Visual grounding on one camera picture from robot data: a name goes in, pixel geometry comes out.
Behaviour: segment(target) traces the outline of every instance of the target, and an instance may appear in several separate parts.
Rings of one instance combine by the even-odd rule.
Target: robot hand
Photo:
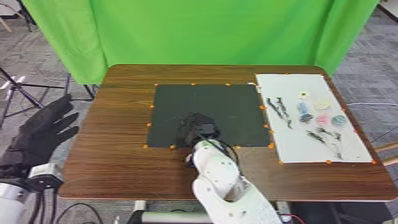
[[[77,113],[63,117],[70,110],[67,94],[26,120],[0,158],[0,179],[26,178],[29,168],[47,163],[54,148],[77,133],[76,126],[63,131],[77,118]]]

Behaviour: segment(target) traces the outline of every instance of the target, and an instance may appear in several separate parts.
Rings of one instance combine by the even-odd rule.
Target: white paper
[[[330,160],[332,162],[371,162],[372,159],[369,151],[355,133],[348,117],[340,110],[340,106],[333,98],[323,76],[312,74],[259,74],[255,75],[255,78],[262,103],[266,106],[269,128],[273,130],[278,160],[284,163],[324,162],[326,160]],[[296,105],[301,102],[298,98],[300,92],[308,93],[308,97],[303,100],[308,108],[308,114],[314,115],[314,119],[310,120],[308,124],[298,121],[300,112],[296,109]],[[276,97],[282,98],[282,103],[292,121],[292,129],[287,128],[285,121],[278,118],[271,107],[266,105],[266,98],[271,99],[271,103],[275,104]],[[326,110],[314,109],[314,103],[319,100],[326,100],[328,102],[330,107]],[[307,131],[312,131],[316,133],[316,127],[319,127],[316,124],[317,115],[326,115],[330,118],[335,115],[342,115],[348,120],[348,123],[342,127],[335,127],[330,122],[323,126],[328,132],[337,132],[340,134],[340,142],[337,141],[337,150],[340,152],[342,159],[339,159],[335,156],[335,152],[332,150],[335,148],[326,147],[324,144],[316,141],[307,135]]]

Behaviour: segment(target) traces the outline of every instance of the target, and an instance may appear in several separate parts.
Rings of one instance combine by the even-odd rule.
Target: black mat
[[[220,139],[228,145],[268,146],[269,136],[262,128],[259,96],[250,85],[189,86],[159,85],[154,94],[154,109],[147,135],[149,147],[168,147],[177,142],[179,125],[188,113],[214,119]]]

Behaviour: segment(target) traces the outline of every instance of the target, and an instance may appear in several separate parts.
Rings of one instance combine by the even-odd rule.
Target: white wall
[[[379,2],[379,5],[398,17],[398,0],[387,0],[387,2]]]
[[[15,11],[21,10],[21,7],[19,7],[19,4],[17,4],[15,0],[0,0],[0,3],[6,4]],[[13,11],[1,5],[0,5],[0,15],[1,16],[12,16],[13,15]]]

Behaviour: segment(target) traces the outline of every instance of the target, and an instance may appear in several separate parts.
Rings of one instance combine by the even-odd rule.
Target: green backdrop
[[[79,84],[113,64],[316,65],[328,75],[378,0],[22,0]]]

